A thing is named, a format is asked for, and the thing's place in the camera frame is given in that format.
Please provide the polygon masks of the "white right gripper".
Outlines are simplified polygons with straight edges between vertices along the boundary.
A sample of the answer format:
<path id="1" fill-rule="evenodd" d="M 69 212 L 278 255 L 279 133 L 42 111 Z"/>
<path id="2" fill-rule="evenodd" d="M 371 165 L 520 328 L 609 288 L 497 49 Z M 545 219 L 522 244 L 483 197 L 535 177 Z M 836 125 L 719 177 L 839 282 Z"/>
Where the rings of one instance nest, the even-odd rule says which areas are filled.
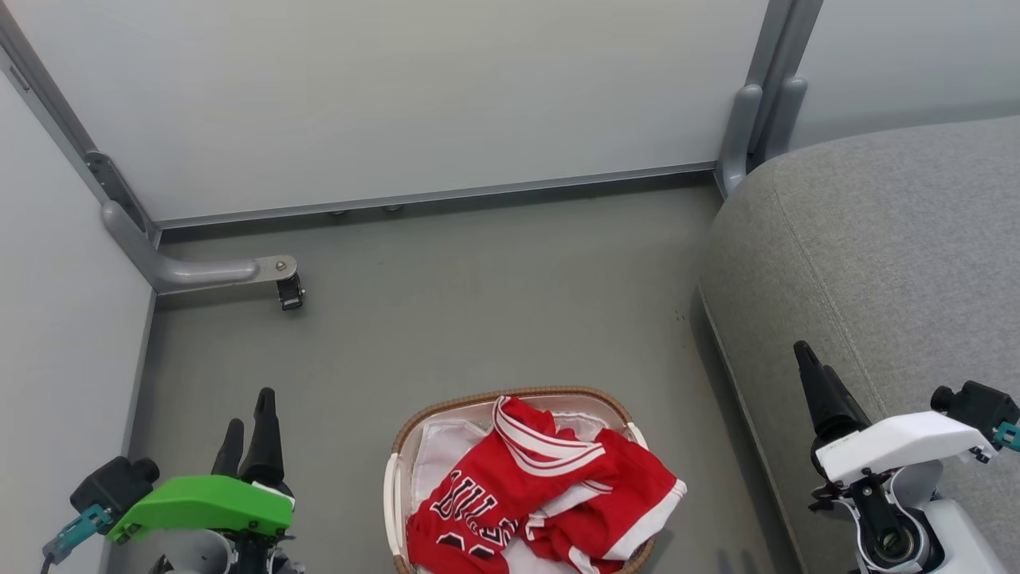
<path id="1" fill-rule="evenodd" d="M 823 487 L 813 512 L 853 523 L 857 559 L 994 559 L 965 509 L 941 497 L 944 460 L 998 453 L 979 430 L 936 411 L 894 415 L 872 424 L 829 364 L 804 340 L 794 355 L 815 438 L 812 461 Z"/>

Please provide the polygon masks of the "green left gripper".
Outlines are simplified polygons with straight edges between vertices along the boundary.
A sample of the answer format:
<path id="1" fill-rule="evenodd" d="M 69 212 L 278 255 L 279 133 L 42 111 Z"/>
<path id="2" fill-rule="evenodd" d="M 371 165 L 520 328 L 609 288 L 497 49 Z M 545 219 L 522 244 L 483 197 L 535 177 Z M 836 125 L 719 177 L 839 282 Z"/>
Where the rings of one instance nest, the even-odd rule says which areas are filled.
<path id="1" fill-rule="evenodd" d="M 212 475 L 168 480 L 113 523 L 107 539 L 124 545 L 155 535 L 163 555 L 150 574 L 296 574 L 280 551 L 295 498 L 280 486 L 283 443 L 272 388 L 259 392 L 253 422 L 243 462 L 244 422 L 234 418 Z"/>

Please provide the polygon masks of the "grey fabric sofa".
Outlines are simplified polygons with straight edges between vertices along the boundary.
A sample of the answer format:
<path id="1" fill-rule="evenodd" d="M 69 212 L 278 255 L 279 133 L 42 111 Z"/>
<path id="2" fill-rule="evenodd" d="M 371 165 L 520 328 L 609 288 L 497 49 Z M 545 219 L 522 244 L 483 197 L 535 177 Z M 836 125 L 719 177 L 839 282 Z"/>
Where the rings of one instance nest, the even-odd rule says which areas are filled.
<path id="1" fill-rule="evenodd" d="M 711 228 L 700 298 L 802 574 L 848 574 L 794 342 L 872 421 L 967 381 L 1020 406 L 1020 116 L 864 134 L 757 167 Z"/>

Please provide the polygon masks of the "grey partition support foot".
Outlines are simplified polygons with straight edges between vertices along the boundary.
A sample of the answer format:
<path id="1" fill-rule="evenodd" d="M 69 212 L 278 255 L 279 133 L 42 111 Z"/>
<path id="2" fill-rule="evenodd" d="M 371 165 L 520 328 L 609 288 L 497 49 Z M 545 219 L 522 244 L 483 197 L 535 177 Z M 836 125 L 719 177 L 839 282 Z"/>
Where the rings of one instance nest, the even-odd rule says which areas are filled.
<path id="1" fill-rule="evenodd" d="M 290 255 L 262 258 L 186 261 L 161 254 L 118 203 L 106 201 L 100 218 L 131 263 L 159 295 L 205 289 L 276 283 L 298 277 L 298 261 Z"/>

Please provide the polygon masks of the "red white-trimmed basketball shorts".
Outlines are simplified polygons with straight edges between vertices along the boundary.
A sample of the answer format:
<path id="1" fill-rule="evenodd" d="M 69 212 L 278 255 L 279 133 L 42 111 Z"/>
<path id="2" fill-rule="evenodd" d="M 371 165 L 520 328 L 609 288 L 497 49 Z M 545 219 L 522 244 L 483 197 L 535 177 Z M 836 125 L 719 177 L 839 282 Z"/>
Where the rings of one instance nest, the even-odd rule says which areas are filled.
<path id="1" fill-rule="evenodd" d="M 596 439 L 615 475 L 572 486 L 532 513 L 520 535 L 540 559 L 567 564 L 577 574 L 615 574 L 664 528 L 688 487 L 622 433 L 602 429 Z"/>

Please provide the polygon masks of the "red Bulls basketball jersey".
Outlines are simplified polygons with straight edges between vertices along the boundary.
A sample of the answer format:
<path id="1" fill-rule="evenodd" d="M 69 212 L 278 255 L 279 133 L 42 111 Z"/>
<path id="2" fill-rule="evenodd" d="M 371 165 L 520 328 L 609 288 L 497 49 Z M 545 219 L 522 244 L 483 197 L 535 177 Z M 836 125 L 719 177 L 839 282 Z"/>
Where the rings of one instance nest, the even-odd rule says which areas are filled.
<path id="1" fill-rule="evenodd" d="M 584 481 L 605 493 L 616 473 L 602 443 L 559 436 L 549 411 L 500 396 L 491 431 L 410 516 L 409 562 L 430 574 L 510 574 L 504 552 L 532 513 Z"/>

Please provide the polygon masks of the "wicker laundry basket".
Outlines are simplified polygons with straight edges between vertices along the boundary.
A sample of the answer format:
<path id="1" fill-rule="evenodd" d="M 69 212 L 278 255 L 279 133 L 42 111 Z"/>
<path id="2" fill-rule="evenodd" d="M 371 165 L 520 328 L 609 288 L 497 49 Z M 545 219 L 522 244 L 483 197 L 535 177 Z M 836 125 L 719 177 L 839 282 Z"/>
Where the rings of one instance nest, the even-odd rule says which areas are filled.
<path id="1" fill-rule="evenodd" d="M 586 415 L 605 427 L 622 433 L 628 440 L 648 447 L 626 407 L 612 395 L 592 387 L 526 387 L 484 392 L 481 395 L 441 401 L 423 408 L 405 421 L 394 437 L 382 476 L 382 519 L 387 544 L 392 553 L 394 574 L 419 574 L 418 567 L 407 559 L 406 520 L 412 512 L 413 466 L 418 460 L 424 427 L 441 420 L 465 420 L 484 426 L 491 422 L 492 405 L 501 395 L 520 397 L 540 411 L 550 411 L 558 420 L 571 413 Z"/>

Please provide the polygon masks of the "grey double partition post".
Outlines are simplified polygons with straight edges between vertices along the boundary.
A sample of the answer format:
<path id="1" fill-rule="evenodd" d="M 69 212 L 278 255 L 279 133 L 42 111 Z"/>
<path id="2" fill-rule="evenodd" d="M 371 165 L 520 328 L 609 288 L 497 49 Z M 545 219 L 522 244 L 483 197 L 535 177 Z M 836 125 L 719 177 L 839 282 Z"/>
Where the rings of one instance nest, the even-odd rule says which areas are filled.
<path id="1" fill-rule="evenodd" d="M 729 199 L 750 171 L 788 152 L 808 80 L 798 70 L 824 0 L 768 0 L 744 85 L 736 92 L 714 178 Z"/>

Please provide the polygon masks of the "grey partition bottom rail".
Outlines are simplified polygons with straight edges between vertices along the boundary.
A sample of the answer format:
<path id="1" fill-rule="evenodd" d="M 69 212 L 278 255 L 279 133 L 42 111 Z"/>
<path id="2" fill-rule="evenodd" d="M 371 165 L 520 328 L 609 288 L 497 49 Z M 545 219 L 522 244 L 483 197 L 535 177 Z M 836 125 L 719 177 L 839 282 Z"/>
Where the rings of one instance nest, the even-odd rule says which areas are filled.
<path id="1" fill-rule="evenodd" d="M 245 224 L 246 222 L 268 221 L 269 219 L 291 217 L 308 217 L 309 215 L 329 214 L 329 212 L 345 210 L 371 210 L 371 208 L 408 206 L 408 204 L 430 201 L 474 199 L 474 197 L 543 190 L 558 190 L 593 184 L 612 184 L 633 181 L 633 179 L 673 177 L 674 175 L 684 175 L 688 173 L 711 173 L 711 171 L 715 170 L 715 161 L 703 161 L 703 163 L 688 163 L 682 164 L 682 166 L 642 168 L 641 170 L 617 171 L 617 173 L 583 175 L 583 177 L 541 179 L 540 181 L 533 182 L 500 184 L 448 191 L 387 196 L 379 197 L 378 199 L 335 201 L 312 204 L 312 206 L 291 206 L 273 208 L 272 210 L 248 210 L 230 212 L 228 214 L 204 215 L 204 217 L 163 219 L 162 221 L 157 221 L 155 224 L 161 231 L 190 229 L 197 228 L 197 226 Z"/>

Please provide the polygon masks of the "grey partition corner post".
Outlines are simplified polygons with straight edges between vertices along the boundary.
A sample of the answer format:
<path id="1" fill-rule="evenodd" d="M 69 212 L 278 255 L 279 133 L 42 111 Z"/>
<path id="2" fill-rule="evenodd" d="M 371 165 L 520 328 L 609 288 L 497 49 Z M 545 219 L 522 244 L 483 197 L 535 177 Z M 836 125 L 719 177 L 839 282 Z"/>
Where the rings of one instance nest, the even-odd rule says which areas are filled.
<path id="1" fill-rule="evenodd" d="M 132 225 L 157 247 L 160 229 L 132 192 L 112 157 L 100 151 L 92 141 L 4 0 L 0 0 L 0 73 L 22 96 L 98 203 L 112 201 L 123 207 Z"/>

